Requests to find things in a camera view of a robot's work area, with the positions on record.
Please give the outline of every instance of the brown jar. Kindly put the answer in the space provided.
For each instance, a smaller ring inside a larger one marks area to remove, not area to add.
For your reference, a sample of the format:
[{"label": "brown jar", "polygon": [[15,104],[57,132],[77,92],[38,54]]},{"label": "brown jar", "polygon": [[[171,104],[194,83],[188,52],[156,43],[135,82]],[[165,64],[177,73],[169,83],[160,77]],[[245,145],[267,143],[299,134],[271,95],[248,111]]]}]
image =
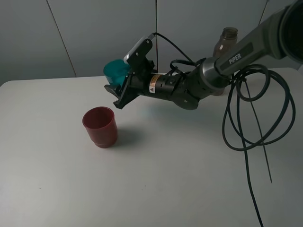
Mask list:
[{"label": "brown jar", "polygon": [[[237,43],[237,39],[238,39],[237,35],[238,35],[238,29],[234,27],[224,28],[219,41],[214,46],[213,56],[220,58],[223,54],[228,52]],[[214,92],[213,96],[220,96],[223,93],[224,93],[224,89],[222,91]]]}]

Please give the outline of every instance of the warning label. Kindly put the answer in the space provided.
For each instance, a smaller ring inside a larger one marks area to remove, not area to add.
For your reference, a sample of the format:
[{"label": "warning label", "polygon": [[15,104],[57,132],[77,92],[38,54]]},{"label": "warning label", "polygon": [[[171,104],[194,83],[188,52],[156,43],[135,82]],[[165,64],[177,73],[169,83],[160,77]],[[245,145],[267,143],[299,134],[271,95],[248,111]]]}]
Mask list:
[{"label": "warning label", "polygon": [[156,93],[156,82],[161,74],[155,74],[150,81],[150,93]]}]

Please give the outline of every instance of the cup rim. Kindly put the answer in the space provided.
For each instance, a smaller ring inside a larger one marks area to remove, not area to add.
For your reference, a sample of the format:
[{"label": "cup rim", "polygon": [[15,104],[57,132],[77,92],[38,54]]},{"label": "cup rim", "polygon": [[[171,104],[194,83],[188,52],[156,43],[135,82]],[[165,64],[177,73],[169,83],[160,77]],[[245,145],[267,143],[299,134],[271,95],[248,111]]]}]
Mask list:
[{"label": "cup rim", "polygon": [[[87,125],[84,123],[84,118],[87,116],[87,114],[88,114],[89,112],[91,112],[91,111],[93,111],[93,110],[95,110],[95,109],[108,109],[108,110],[111,112],[111,114],[112,114],[112,119],[110,120],[110,122],[109,122],[107,125],[105,125],[105,126],[103,126],[103,127],[101,127],[101,128],[93,129],[93,128],[87,126]],[[97,106],[97,107],[95,107],[95,108],[92,108],[92,109],[88,110],[88,111],[84,114],[84,116],[83,116],[83,118],[82,118],[82,124],[83,124],[83,126],[84,126],[85,128],[87,128],[87,129],[90,129],[90,130],[100,130],[100,129],[107,128],[109,125],[112,124],[112,122],[113,122],[114,120],[115,120],[115,114],[114,114],[114,111],[113,111],[112,109],[110,109],[110,108],[108,108],[108,107],[105,107],[105,106]]]}]

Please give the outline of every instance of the red cup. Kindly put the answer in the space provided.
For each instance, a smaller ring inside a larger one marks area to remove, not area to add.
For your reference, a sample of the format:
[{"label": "red cup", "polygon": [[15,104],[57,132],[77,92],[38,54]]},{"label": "red cup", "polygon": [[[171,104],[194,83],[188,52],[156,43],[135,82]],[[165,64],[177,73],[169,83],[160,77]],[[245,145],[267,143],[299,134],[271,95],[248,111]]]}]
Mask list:
[{"label": "red cup", "polygon": [[100,148],[112,146],[118,138],[114,112],[107,107],[96,107],[84,114],[82,123],[90,139]]}]

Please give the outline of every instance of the white table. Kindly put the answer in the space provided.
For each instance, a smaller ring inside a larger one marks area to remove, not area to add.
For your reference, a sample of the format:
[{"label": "white table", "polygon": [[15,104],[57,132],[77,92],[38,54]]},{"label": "white table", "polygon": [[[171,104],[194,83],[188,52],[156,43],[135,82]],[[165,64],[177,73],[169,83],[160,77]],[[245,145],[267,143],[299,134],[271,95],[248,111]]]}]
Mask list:
[{"label": "white table", "polygon": [[[292,90],[297,120],[289,135],[267,147],[273,184],[261,148],[249,152],[251,180],[265,226],[297,227],[303,223],[303,76],[277,72]],[[263,78],[252,80],[257,92]],[[143,96],[118,110],[105,84],[105,77],[94,77],[0,87],[1,227],[258,226],[244,154],[222,140],[227,95],[208,97],[195,111]],[[273,81],[256,103],[264,130],[282,103]],[[119,141],[112,148],[96,147],[82,125],[96,106],[115,112]],[[244,133],[257,139],[250,105],[242,112]]]}]

